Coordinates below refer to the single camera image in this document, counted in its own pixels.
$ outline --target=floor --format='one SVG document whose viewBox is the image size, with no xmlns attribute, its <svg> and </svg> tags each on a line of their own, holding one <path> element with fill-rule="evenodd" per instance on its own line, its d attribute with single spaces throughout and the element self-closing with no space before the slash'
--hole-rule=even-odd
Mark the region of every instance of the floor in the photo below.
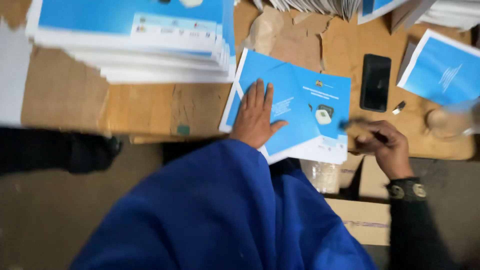
<svg viewBox="0 0 480 270">
<path fill-rule="evenodd" d="M 102 173 L 49 171 L 0 178 L 0 269 L 68 267 L 111 205 L 160 166 L 160 147 L 126 144 L 111 169 Z M 454 258 L 480 258 L 480 165 L 412 159 L 412 166 L 423 177 Z"/>
</svg>

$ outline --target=blue garment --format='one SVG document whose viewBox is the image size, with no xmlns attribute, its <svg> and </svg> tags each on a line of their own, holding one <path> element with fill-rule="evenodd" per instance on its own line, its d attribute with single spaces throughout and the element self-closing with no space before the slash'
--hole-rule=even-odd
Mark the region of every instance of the blue garment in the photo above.
<svg viewBox="0 0 480 270">
<path fill-rule="evenodd" d="M 375 269 L 300 170 L 271 179 L 224 140 L 171 162 L 120 199 L 72 269 Z"/>
</svg>

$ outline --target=black smartphone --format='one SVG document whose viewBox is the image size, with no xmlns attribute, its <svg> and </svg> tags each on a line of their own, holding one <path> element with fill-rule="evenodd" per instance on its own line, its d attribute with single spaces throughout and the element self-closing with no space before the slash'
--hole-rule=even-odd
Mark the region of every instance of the black smartphone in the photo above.
<svg viewBox="0 0 480 270">
<path fill-rule="evenodd" d="M 360 108 L 385 112 L 388 101 L 388 84 L 392 60 L 374 54 L 363 58 Z"/>
</svg>

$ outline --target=hand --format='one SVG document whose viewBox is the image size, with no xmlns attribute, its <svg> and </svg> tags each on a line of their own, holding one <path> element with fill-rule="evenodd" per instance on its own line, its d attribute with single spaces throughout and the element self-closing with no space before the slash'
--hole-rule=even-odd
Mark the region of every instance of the hand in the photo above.
<svg viewBox="0 0 480 270">
<path fill-rule="evenodd" d="M 359 124 L 373 133 L 373 137 L 359 136 L 360 148 L 375 153 L 377 163 L 390 179 L 413 177 L 408 161 L 408 140 L 387 121 Z"/>
<path fill-rule="evenodd" d="M 237 139 L 258 149 L 264 145 L 281 127 L 288 124 L 278 121 L 270 124 L 273 102 L 273 84 L 267 85 L 264 95 L 264 82 L 258 79 L 243 96 L 237 120 L 233 125 L 230 139 Z"/>
</svg>

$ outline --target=table surface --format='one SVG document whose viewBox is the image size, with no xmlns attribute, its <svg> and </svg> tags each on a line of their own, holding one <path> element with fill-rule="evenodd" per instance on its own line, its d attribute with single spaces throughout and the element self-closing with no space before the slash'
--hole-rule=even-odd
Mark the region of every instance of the table surface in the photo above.
<svg viewBox="0 0 480 270">
<path fill-rule="evenodd" d="M 250 25 L 259 15 L 256 8 L 242 2 L 235 8 L 235 37 L 239 44 L 250 31 Z M 388 120 L 409 140 L 413 157 L 447 160 L 465 160 L 474 155 L 473 138 L 462 137 L 443 141 L 433 137 L 425 127 L 425 114 L 439 105 L 397 86 L 398 70 L 409 41 L 418 42 L 428 26 L 415 25 L 408 31 L 399 29 L 390 35 L 388 17 L 363 25 L 334 18 L 322 34 L 325 74 L 352 79 L 350 117 Z M 464 43 L 470 43 L 469 32 L 430 26 L 434 30 Z M 362 110 L 360 87 L 363 56 L 367 53 L 392 59 L 388 108 L 385 113 Z M 219 135 L 218 125 L 223 114 L 231 85 L 112 85 L 108 91 L 106 109 L 100 126 L 112 131 L 129 133 L 136 143 L 177 141 L 182 136 L 204 138 Z M 406 107 L 398 115 L 391 111 L 401 102 Z M 349 150 L 355 151 L 353 138 Z"/>
</svg>

